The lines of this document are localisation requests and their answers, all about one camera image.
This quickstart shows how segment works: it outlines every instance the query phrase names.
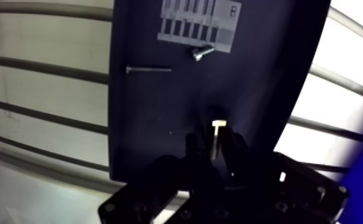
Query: bolt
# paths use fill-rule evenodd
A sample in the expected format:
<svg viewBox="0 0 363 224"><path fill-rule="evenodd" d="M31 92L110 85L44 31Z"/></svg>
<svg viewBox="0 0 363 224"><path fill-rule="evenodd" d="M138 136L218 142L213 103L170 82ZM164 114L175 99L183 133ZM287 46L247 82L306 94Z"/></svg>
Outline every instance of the bolt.
<svg viewBox="0 0 363 224"><path fill-rule="evenodd" d="M320 193L320 202L323 200L324 195L326 194L326 189L324 189L324 187L322 186L318 186L318 192Z"/></svg>
<svg viewBox="0 0 363 224"><path fill-rule="evenodd" d="M106 205L105 205L105 210L106 210L107 212L112 212L112 211L114 211L114 210L115 210L115 208L116 208L116 206L114 206L114 204L106 204Z"/></svg>
<svg viewBox="0 0 363 224"><path fill-rule="evenodd" d="M145 211L147 211L147 206L145 206L145 204L142 202L136 202L134 204L134 209L137 212L145 212Z"/></svg>
<svg viewBox="0 0 363 224"><path fill-rule="evenodd" d="M345 186L339 186L339 190L340 190L342 193L346 193L346 192L347 192L347 188L345 188Z"/></svg>
<svg viewBox="0 0 363 224"><path fill-rule="evenodd" d="M288 205L284 202L277 202L276 203L276 210L286 213L288 210Z"/></svg>
<svg viewBox="0 0 363 224"><path fill-rule="evenodd" d="M213 51L215 51L215 49L210 45L204 46L203 48L196 48L193 50L193 57L196 61L200 61L204 55L209 54Z"/></svg>
<svg viewBox="0 0 363 224"><path fill-rule="evenodd" d="M126 66L126 74L132 71L139 71L139 72L172 72L170 68L159 68L159 67L131 67Z"/></svg>
<svg viewBox="0 0 363 224"><path fill-rule="evenodd" d="M229 212L224 209L216 209L213 214L220 219L225 219L228 217Z"/></svg>
<svg viewBox="0 0 363 224"><path fill-rule="evenodd" d="M191 211L188 210L184 210L180 213L180 217L181 219L189 219L193 216L193 213Z"/></svg>

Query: metal rail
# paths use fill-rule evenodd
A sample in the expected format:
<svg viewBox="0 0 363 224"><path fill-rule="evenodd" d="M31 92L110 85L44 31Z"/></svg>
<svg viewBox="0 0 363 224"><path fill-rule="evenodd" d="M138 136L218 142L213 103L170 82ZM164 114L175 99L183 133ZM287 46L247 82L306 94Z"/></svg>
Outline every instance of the metal rail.
<svg viewBox="0 0 363 224"><path fill-rule="evenodd" d="M323 124L323 123L314 122L312 120L304 119L304 118L301 118L301 117L291 116L290 119L288 120L288 123L291 124L291 125L305 127L305 128L308 128L308 129L317 130L317 131L320 131L320 132L329 133L329 134L332 134L332 135L336 135L336 136L356 140L356 141L359 141L359 142L363 142L363 135L362 134L359 134L359 133L356 133L356 132L351 132L351 131L345 130L345 129L341 129L339 127L334 127L334 126L331 126L331 125L326 125L326 124Z"/></svg>
<svg viewBox="0 0 363 224"><path fill-rule="evenodd" d="M19 107L13 104L8 104L6 102L0 102L0 109L11 111L14 113L22 114L25 116L34 117L41 120L46 120L48 122L53 122L61 125L66 125L69 127L74 127L82 130L87 130L90 132L100 133L103 135L107 135L109 132L108 127L95 125L88 122L82 122L79 120L74 120L66 117L61 117L53 114L48 114L36 110L31 110L25 107Z"/></svg>
<svg viewBox="0 0 363 224"><path fill-rule="evenodd" d="M0 13L56 15L111 22L113 10L44 2L0 2Z"/></svg>
<svg viewBox="0 0 363 224"><path fill-rule="evenodd" d="M358 95L363 96L363 86L362 85L360 85L350 79L347 79L337 73L334 73L334 72L324 69L320 66L317 66L316 64L312 64L311 69L309 70L309 73L316 77L329 81L333 84L339 85Z"/></svg>
<svg viewBox="0 0 363 224"><path fill-rule="evenodd" d="M53 64L40 63L36 61L27 61L27 60L0 56L0 66L10 67L14 69L35 71L45 74L52 74L56 76L62 76L71 79L79 79L105 85L109 83L108 74L105 73L75 69L65 66L56 66Z"/></svg>
<svg viewBox="0 0 363 224"><path fill-rule="evenodd" d="M74 173L67 173L62 169L56 169L54 167L46 167L41 164L36 164L23 160L22 158L14 157L0 152L0 165L3 165L9 169L17 170L28 175L32 175L39 179L47 179L48 181L59 182L60 184L77 186L80 188L86 188L94 191L105 192L108 194L116 193L120 188L124 186L122 182L115 181L102 181L92 178L90 176L76 175ZM175 210L181 206L188 197L182 191L174 198L167 209Z"/></svg>
<svg viewBox="0 0 363 224"><path fill-rule="evenodd" d="M68 157L68 156L65 156L65 155L57 154L57 153L52 153L52 152L49 152L47 150L36 148L36 147L31 146L31 145L26 145L26 144L23 144L21 142L13 141L11 139L4 138L4 137L1 137L1 136L0 136L0 142L8 144L8 145L12 145L14 147L20 148L22 150L25 150L25 151L28 151L28 152L31 152L31 153L35 153L35 154L43 155L43 156L46 156L46 157L49 157L49 158L54 158L56 160L64 161L66 163L72 163L72 164L75 164L75 165L78 165L78 166L83 166L83 167L91 168L91 169L94 169L94 170L109 172L109 167L107 167L107 166L103 166L103 165L96 164L96 163L90 163L88 161L79 160L79 159L76 159L76 158L73 158L73 157Z"/></svg>
<svg viewBox="0 0 363 224"><path fill-rule="evenodd" d="M343 14L339 10L330 7L328 11L328 16L333 19L334 21L340 23L341 25L347 27L357 35L363 38L363 26L360 25L358 22L347 16L346 14Z"/></svg>

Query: screw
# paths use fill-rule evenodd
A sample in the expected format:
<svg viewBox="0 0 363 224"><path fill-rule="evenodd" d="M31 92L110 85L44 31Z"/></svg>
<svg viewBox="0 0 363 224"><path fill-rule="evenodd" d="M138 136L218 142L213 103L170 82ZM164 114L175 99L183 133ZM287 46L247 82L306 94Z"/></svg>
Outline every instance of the screw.
<svg viewBox="0 0 363 224"><path fill-rule="evenodd" d="M225 219L228 217L229 212L224 209L216 209L213 214L220 219Z"/></svg>
<svg viewBox="0 0 363 224"><path fill-rule="evenodd" d="M180 217L181 219L189 219L193 216L193 213L191 211L188 210L184 210L180 213Z"/></svg>
<svg viewBox="0 0 363 224"><path fill-rule="evenodd" d="M345 186L339 186L339 190L340 190L342 193L346 193L346 192L347 192L347 188L345 188Z"/></svg>
<svg viewBox="0 0 363 224"><path fill-rule="evenodd" d="M204 46L203 48L196 48L193 50L193 57L196 61L200 61L204 55L209 54L213 51L215 51L215 49L210 45Z"/></svg>
<svg viewBox="0 0 363 224"><path fill-rule="evenodd" d="M126 66L126 74L131 71L140 71L140 72L172 72L170 68L158 68L158 67L131 67Z"/></svg>
<svg viewBox="0 0 363 224"><path fill-rule="evenodd" d="M213 133L213 142L212 149L210 150L210 159L215 160L218 157L220 151L219 141L219 128L225 127L227 125L226 120L214 120L212 121L212 127L215 128L215 132Z"/></svg>
<svg viewBox="0 0 363 224"><path fill-rule="evenodd" d="M318 186L318 192L320 193L320 199L319 202L321 202L324 198L324 195L326 194L326 189L324 189L324 187L322 186Z"/></svg>
<svg viewBox="0 0 363 224"><path fill-rule="evenodd" d="M105 210L106 210L107 212L112 212L112 211L114 211L114 210L115 210L115 208L116 208L116 206L114 206L114 204L106 204L106 205L105 205Z"/></svg>

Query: calibration chart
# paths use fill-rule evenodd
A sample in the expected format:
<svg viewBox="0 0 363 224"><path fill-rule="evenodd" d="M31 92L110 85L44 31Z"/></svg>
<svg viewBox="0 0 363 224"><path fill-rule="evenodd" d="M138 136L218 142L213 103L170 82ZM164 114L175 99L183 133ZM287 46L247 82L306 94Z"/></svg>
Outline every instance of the calibration chart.
<svg viewBox="0 0 363 224"><path fill-rule="evenodd" d="M163 0L157 39L230 53L240 10L230 0Z"/></svg>

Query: curved metal strip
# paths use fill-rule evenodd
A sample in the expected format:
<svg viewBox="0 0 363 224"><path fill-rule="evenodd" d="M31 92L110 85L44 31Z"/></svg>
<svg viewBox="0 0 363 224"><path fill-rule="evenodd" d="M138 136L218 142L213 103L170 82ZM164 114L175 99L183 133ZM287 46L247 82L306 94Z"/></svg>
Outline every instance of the curved metal strip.
<svg viewBox="0 0 363 224"><path fill-rule="evenodd" d="M363 38L363 26L339 10L330 7L328 16Z"/></svg>
<svg viewBox="0 0 363 224"><path fill-rule="evenodd" d="M112 9L44 2L0 2L0 13L56 15L111 22Z"/></svg>
<svg viewBox="0 0 363 224"><path fill-rule="evenodd" d="M316 64L311 65L309 73L363 96L363 86L361 84L358 84L325 68L317 66Z"/></svg>

